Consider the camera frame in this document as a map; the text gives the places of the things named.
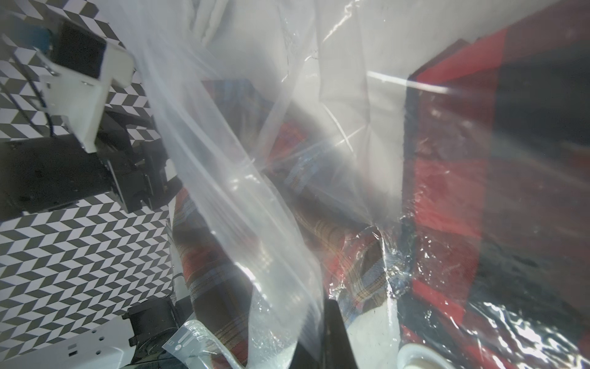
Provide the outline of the clear vacuum bag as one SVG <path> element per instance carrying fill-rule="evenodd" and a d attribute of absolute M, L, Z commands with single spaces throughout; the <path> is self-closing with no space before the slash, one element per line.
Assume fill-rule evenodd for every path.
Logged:
<path fill-rule="evenodd" d="M 587 1 L 101 1 L 190 368 L 587 368 Z"/>

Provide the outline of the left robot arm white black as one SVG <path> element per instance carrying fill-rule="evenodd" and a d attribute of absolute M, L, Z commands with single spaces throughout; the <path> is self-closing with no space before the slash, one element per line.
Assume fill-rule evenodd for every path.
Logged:
<path fill-rule="evenodd" d="M 1 366 L 178 368 L 168 179 L 159 141 L 1 145 Z"/>

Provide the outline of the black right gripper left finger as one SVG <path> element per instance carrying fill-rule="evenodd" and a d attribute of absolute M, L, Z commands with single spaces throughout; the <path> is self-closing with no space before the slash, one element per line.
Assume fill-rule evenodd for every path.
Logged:
<path fill-rule="evenodd" d="M 290 363 L 290 369 L 320 369 L 320 367 L 321 363 L 304 346 L 297 344 Z"/>

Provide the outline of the red black checked shirt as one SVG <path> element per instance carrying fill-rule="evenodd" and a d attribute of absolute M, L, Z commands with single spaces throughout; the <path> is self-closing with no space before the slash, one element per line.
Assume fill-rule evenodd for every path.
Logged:
<path fill-rule="evenodd" d="M 559 1 L 410 80 L 401 341 L 457 368 L 589 366 L 589 4 Z"/>

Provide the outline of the multicolour plaid shirt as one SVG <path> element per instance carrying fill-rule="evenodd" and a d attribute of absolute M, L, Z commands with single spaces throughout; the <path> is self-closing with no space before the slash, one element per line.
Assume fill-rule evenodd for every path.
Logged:
<path fill-rule="evenodd" d="M 207 368 L 321 363 L 335 300 L 358 368 L 394 368 L 403 263 L 390 201 L 344 142 L 244 79 L 200 78 L 172 111 L 184 183 L 173 236 L 195 310 L 175 354 Z"/>

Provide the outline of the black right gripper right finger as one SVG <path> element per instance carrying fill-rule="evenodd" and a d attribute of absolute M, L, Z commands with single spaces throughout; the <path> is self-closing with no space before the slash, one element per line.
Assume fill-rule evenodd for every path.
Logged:
<path fill-rule="evenodd" d="M 340 307 L 332 299 L 324 303 L 322 368 L 358 369 Z"/>

